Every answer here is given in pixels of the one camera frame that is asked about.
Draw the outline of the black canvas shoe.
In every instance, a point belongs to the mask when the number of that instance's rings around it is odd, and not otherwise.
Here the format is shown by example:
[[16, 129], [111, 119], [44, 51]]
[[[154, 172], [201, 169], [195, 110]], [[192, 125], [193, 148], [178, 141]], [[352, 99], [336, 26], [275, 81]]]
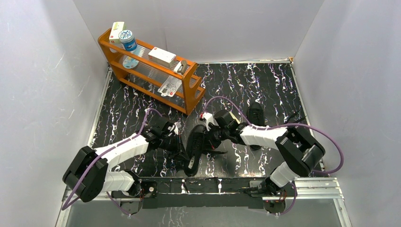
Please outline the black canvas shoe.
[[265, 126], [264, 111], [258, 102], [252, 102], [250, 104], [246, 117], [251, 124], [256, 126]]
[[216, 139], [216, 135], [219, 133], [217, 127], [208, 131], [207, 127], [202, 124], [196, 125], [191, 130], [185, 149], [189, 159], [183, 163], [183, 170], [188, 177], [197, 174], [202, 154], [222, 155], [227, 153], [227, 151], [215, 150], [221, 144], [221, 140]]

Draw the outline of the light blue round disc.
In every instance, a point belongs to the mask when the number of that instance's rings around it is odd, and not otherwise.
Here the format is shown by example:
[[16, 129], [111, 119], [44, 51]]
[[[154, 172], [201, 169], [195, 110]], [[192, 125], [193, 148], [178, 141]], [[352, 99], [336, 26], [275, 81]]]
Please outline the light blue round disc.
[[122, 65], [126, 69], [133, 69], [133, 68], [137, 67], [138, 63], [139, 63], [138, 60], [136, 60], [132, 57], [129, 57], [129, 56], [125, 56], [122, 61]]

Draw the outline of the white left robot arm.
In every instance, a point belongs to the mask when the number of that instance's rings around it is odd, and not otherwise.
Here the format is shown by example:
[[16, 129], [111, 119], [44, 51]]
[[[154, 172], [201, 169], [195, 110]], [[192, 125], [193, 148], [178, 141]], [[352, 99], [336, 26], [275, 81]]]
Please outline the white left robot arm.
[[114, 144], [100, 148], [82, 147], [62, 180], [83, 202], [93, 200], [102, 192], [120, 191], [130, 197], [138, 196], [142, 190], [142, 180], [138, 175], [128, 170], [112, 169], [158, 148], [166, 150], [172, 157], [182, 155], [187, 158], [179, 135], [180, 127], [179, 122], [160, 117], [155, 124], [146, 125]]

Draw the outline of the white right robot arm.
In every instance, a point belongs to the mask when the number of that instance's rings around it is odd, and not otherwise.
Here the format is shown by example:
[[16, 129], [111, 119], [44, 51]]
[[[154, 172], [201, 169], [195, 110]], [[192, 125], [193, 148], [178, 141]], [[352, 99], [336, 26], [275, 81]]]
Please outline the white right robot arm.
[[205, 143], [217, 148], [222, 141], [261, 146], [278, 150], [284, 161], [261, 183], [273, 196], [280, 195], [285, 186], [299, 177], [308, 177], [325, 154], [323, 146], [303, 124], [276, 128], [256, 127], [239, 122], [231, 113], [221, 110], [215, 114], [203, 113], [206, 124]]

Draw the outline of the clear plastic packet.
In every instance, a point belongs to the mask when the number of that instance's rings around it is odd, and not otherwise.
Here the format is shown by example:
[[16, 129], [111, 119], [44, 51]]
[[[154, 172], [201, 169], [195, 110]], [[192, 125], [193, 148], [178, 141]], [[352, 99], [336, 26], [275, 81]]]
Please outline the clear plastic packet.
[[169, 76], [158, 89], [158, 92], [161, 94], [161, 96], [173, 97], [181, 85], [182, 81], [180, 79]]

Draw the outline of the white yellow carton box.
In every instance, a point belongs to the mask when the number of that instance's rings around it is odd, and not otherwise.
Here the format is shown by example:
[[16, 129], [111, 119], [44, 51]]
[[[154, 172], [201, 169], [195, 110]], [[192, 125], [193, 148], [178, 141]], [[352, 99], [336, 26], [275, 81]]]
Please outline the white yellow carton box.
[[119, 38], [119, 34], [123, 30], [125, 30], [125, 22], [123, 22], [123, 21], [114, 22], [111, 27], [111, 31], [110, 31], [110, 35], [109, 35], [109, 43], [120, 44], [121, 41]]

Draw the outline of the blue lidded round jar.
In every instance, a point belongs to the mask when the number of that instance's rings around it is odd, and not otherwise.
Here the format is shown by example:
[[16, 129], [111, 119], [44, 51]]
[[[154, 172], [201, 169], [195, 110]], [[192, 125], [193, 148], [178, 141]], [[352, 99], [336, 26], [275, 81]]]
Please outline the blue lidded round jar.
[[136, 39], [131, 30], [122, 30], [118, 37], [126, 51], [131, 52], [137, 48]]

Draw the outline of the aluminium frame rail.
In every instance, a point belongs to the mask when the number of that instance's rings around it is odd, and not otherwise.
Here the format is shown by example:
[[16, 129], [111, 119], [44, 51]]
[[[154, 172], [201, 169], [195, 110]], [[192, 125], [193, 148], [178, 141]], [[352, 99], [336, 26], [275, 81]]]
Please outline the aluminium frame rail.
[[[143, 201], [145, 198], [145, 186], [143, 182], [142, 190], [138, 196], [132, 197], [122, 192], [110, 192], [110, 197], [118, 202], [134, 202]], [[268, 192], [265, 188], [261, 188], [262, 192], [266, 192], [268, 196], [264, 197], [262, 202], [278, 202], [284, 203], [292, 199], [342, 199], [343, 195], [336, 178], [330, 177], [311, 177], [298, 178], [293, 184], [287, 184], [277, 194]]]

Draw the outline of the white rectangular box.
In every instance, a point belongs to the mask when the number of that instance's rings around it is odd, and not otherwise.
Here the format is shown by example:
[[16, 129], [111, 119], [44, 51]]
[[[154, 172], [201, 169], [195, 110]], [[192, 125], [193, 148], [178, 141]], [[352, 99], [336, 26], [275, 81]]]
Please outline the white rectangular box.
[[148, 53], [148, 58], [150, 61], [153, 61], [166, 68], [173, 67], [176, 61], [175, 54], [158, 47], [154, 47], [150, 50], [150, 52]]

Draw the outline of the orange wooden shelf rack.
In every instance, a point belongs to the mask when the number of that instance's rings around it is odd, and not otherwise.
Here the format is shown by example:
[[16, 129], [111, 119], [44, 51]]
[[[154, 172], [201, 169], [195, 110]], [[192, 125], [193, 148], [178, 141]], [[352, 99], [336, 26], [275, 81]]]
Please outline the orange wooden shelf rack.
[[[109, 43], [110, 31], [111, 29], [108, 29], [100, 35], [98, 43], [116, 78], [120, 82], [189, 115], [205, 94], [205, 89], [201, 87], [202, 78], [195, 74], [198, 64], [186, 60], [188, 68], [185, 74], [174, 73], [174, 67], [179, 61], [184, 60], [183, 57], [177, 56], [177, 61], [173, 67], [166, 68], [149, 60], [148, 53], [154, 48], [153, 45], [137, 40], [139, 53], [129, 53], [122, 47]], [[138, 60], [137, 67], [133, 69], [124, 68], [122, 61], [125, 56]], [[182, 85], [173, 97], [161, 96], [158, 89], [169, 76], [180, 79]]]

